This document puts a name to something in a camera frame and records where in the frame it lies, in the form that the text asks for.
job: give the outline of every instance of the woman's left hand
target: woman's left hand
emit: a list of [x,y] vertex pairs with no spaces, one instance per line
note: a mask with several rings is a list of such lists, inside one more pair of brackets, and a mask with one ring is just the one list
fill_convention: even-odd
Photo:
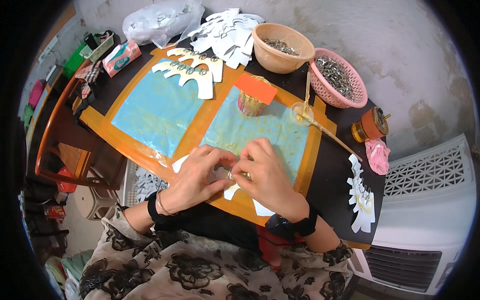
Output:
[[163,207],[174,214],[206,201],[215,193],[234,185],[235,182],[230,179],[221,179],[208,184],[206,177],[215,165],[233,167],[236,162],[237,157],[227,150],[209,145],[193,149],[169,188],[160,193]]

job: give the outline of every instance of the glue jar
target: glue jar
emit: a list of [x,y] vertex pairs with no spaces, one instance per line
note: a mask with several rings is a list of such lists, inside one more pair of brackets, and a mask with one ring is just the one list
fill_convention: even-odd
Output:
[[362,143],[374,140],[388,134],[387,119],[390,114],[384,116],[381,108],[374,107],[367,111],[361,119],[352,124],[352,135],[355,141]]
[[[271,85],[268,80],[263,78],[262,76],[253,75],[253,78],[261,80],[265,83]],[[239,110],[247,116],[250,117],[258,117],[264,111],[265,107],[267,107],[266,103],[261,102],[255,97],[249,96],[240,90],[239,99],[237,101],[237,105]]]

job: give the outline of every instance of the wall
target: wall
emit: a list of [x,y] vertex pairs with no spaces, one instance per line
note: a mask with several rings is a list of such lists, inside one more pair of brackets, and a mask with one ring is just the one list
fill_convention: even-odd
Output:
[[[120,34],[123,19],[151,0],[78,0],[85,23]],[[358,71],[385,113],[390,160],[466,132],[475,136],[472,92],[450,37],[422,1],[204,0],[205,15],[229,7],[290,26]]]
[[[25,105],[28,103],[30,91],[32,90],[35,81],[38,79],[45,79],[55,64],[63,66],[70,55],[72,55],[78,46],[80,46],[83,38],[88,32],[89,30],[82,19],[82,15],[77,10],[76,14],[54,34],[57,37],[58,42],[52,48],[52,51],[45,56],[41,63],[38,60],[35,60],[32,65],[31,71],[22,90],[18,116],[23,115]],[[46,40],[43,45],[46,46],[50,41],[51,38]]]

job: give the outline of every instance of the pink tissue box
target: pink tissue box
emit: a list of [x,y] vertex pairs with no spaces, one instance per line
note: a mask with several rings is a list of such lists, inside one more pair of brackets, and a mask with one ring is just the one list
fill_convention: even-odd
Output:
[[140,48],[134,42],[118,45],[103,59],[103,67],[109,76],[113,77],[141,54]]

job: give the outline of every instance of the red card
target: red card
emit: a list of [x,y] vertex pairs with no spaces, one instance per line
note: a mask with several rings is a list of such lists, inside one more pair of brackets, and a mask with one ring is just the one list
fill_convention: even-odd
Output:
[[234,83],[234,86],[265,104],[272,103],[273,97],[275,97],[277,92],[277,89],[273,86],[253,78],[246,73],[243,73],[240,76],[240,78]]

